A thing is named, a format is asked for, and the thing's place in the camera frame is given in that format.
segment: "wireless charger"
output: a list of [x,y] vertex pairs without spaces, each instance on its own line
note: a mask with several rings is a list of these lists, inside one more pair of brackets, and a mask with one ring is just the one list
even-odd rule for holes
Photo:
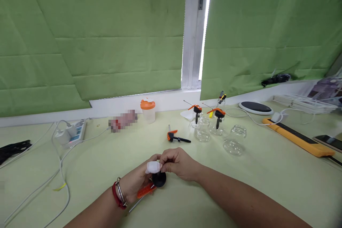
[[270,107],[258,102],[240,102],[239,107],[247,112],[257,115],[268,116],[273,114],[273,110]]

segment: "white wall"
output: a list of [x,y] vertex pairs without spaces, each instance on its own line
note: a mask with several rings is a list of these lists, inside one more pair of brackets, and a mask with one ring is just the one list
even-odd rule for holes
[[[236,104],[244,100],[268,101],[272,100],[275,94],[300,94],[307,95],[317,80],[308,81],[290,81],[282,83],[278,86],[265,88],[259,91],[246,93],[226,99],[226,105]],[[69,110],[63,112],[42,113],[27,116],[16,116],[8,118],[0,118],[0,127],[19,126],[50,123],[54,121],[64,120],[79,120],[84,118],[103,118],[114,116],[125,112],[128,109],[135,109],[141,113],[140,102],[148,97],[155,101],[156,111],[180,110],[188,109],[190,106],[183,102],[186,100],[192,104],[202,105],[200,102],[200,89],[194,90],[175,90],[169,92],[159,92],[150,94],[138,94],[124,97],[116,97],[101,100],[92,100],[91,109]],[[216,105],[217,99],[205,100],[205,104],[210,106]]]

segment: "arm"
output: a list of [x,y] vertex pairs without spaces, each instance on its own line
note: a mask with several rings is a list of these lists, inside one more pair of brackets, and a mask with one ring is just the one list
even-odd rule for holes
[[[138,191],[149,183],[152,174],[146,174],[147,162],[156,161],[160,154],[155,154],[120,180],[120,188],[128,204],[136,201]],[[112,187],[109,187],[89,207],[72,219],[64,228],[107,228],[117,227],[124,210],[116,203]]]
[[173,172],[200,184],[239,227],[310,226],[273,199],[253,187],[203,166],[183,149],[169,149],[160,157],[162,172]]

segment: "black cable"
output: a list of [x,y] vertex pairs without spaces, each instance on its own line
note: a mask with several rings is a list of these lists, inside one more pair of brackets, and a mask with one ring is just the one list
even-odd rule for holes
[[342,162],[339,162],[336,158],[334,158],[333,156],[328,156],[329,159],[331,159],[332,161],[335,161],[337,164],[339,164],[340,166],[342,166]]
[[9,144],[0,148],[0,165],[4,163],[8,158],[13,155],[22,153],[27,148],[30,148],[32,144],[30,140],[22,141],[19,143]]

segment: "yellow tag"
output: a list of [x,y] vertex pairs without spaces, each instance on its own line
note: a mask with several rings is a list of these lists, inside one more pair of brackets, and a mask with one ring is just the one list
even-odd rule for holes
[[67,183],[64,183],[64,184],[62,185],[62,187],[60,187],[60,188],[58,188],[58,189],[54,189],[54,191],[60,191],[60,190],[63,189],[66,185],[67,185]]

